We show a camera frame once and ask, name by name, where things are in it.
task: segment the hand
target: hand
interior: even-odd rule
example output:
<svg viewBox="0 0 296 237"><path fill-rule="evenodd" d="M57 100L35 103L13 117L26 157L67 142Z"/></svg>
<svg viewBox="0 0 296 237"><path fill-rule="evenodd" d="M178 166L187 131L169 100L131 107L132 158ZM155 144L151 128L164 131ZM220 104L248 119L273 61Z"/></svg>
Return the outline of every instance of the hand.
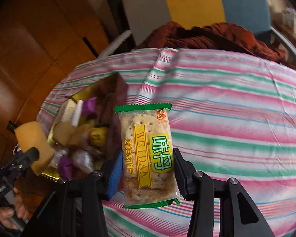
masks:
<svg viewBox="0 0 296 237"><path fill-rule="evenodd" d="M14 200L14 206L16 209L16 215L18 218L26 219L29 216L29 213L27 209L25 208L24 201L22 197L18 194L18 191L16 188L14 188L15 192L15 200ZM16 225L14 225L9 218L14 215L14 211L11 208L8 207L0 207L0 222L2 225L4 225L6 228L18 230Z"/></svg>

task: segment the yellow snack package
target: yellow snack package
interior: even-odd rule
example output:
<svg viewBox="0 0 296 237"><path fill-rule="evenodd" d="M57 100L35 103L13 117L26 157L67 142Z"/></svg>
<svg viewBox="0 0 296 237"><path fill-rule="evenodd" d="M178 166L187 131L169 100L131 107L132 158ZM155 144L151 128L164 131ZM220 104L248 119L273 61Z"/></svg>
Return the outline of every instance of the yellow snack package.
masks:
<svg viewBox="0 0 296 237"><path fill-rule="evenodd" d="M170 103L115 107L121 124L124 161L123 208L179 204L167 112Z"/></svg>

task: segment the striped tablecloth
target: striped tablecloth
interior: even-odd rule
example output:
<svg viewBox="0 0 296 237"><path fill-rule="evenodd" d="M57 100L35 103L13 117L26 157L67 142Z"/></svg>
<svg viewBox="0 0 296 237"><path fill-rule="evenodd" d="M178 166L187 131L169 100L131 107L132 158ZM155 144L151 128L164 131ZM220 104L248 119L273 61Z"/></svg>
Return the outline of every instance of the striped tablecloth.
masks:
<svg viewBox="0 0 296 237"><path fill-rule="evenodd" d="M48 95L37 116L48 133L59 106L119 72L127 103L169 102L173 146L212 178L236 177L276 236L296 228L296 71L218 50L144 49L79 65ZM109 234L186 236L192 202L122 209L123 193L103 202ZM214 236L219 235L219 200Z"/></svg>

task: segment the purple snack package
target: purple snack package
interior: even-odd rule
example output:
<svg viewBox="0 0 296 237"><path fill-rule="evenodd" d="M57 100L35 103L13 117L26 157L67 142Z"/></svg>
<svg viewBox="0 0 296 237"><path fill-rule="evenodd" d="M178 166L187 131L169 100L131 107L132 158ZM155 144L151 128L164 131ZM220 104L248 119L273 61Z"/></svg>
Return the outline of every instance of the purple snack package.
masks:
<svg viewBox="0 0 296 237"><path fill-rule="evenodd" d="M62 156L59 160L58 164L58 173L60 177L67 178L68 180L72 180L72 159L67 156Z"/></svg>
<svg viewBox="0 0 296 237"><path fill-rule="evenodd" d="M82 117L85 117L95 112L95 100L96 100L96 97L84 100L82 105L82 111L81 111Z"/></svg>

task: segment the metal bolt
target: metal bolt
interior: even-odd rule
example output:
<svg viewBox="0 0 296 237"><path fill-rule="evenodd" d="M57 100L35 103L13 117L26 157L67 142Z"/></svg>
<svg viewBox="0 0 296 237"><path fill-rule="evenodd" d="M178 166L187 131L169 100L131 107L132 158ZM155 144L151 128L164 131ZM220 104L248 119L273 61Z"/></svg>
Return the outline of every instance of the metal bolt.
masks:
<svg viewBox="0 0 296 237"><path fill-rule="evenodd" d="M233 177L230 178L229 181L230 181L231 184L237 184L238 183L238 180L236 178L233 178Z"/></svg>
<svg viewBox="0 0 296 237"><path fill-rule="evenodd" d="M59 178L58 179L58 181L57 181L57 183L65 183L67 181L67 179L66 178Z"/></svg>
<svg viewBox="0 0 296 237"><path fill-rule="evenodd" d="M92 173L94 176L101 176L103 173L100 171L100 170L95 170L93 173Z"/></svg>
<svg viewBox="0 0 296 237"><path fill-rule="evenodd" d="M197 170L197 171L194 172L194 175L196 177L202 177L204 175L204 173L202 171Z"/></svg>

